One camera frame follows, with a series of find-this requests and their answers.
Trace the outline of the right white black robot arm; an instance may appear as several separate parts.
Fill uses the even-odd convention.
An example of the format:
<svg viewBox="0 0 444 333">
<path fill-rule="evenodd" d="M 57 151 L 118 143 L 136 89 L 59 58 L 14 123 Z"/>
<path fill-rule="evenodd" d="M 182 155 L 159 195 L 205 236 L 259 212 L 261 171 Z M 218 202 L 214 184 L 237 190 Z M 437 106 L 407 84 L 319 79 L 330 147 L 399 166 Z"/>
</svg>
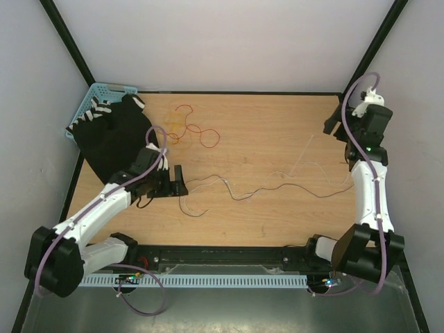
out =
<svg viewBox="0 0 444 333">
<path fill-rule="evenodd" d="M 393 113 L 378 102 L 337 108 L 325 121 L 325 134 L 344 142 L 345 159 L 355 187 L 355 223 L 338 240 L 314 235 L 303 253 L 305 265 L 318 270 L 327 262 L 334 271 L 379 284 L 404 250 L 394 231 L 386 201 L 388 153 L 381 143 Z"/>
</svg>

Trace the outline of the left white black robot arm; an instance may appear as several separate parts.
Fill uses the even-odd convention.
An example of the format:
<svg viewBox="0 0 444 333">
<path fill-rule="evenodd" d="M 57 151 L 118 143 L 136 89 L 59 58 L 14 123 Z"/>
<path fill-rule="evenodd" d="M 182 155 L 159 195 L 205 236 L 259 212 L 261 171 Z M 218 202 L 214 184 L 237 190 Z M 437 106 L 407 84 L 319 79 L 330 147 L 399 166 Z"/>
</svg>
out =
<svg viewBox="0 0 444 333">
<path fill-rule="evenodd" d="M 182 167 L 172 169 L 166 153 L 153 144 L 141 149 L 125 170 L 114 173 L 96 196 L 72 217 L 49 229 L 34 231 L 24 275 L 35 290 L 67 297 L 84 277 L 112 264 L 132 268 L 139 256 L 138 243 L 120 232 L 101 243 L 90 240 L 118 213 L 142 196 L 168 198 L 186 196 Z"/>
</svg>

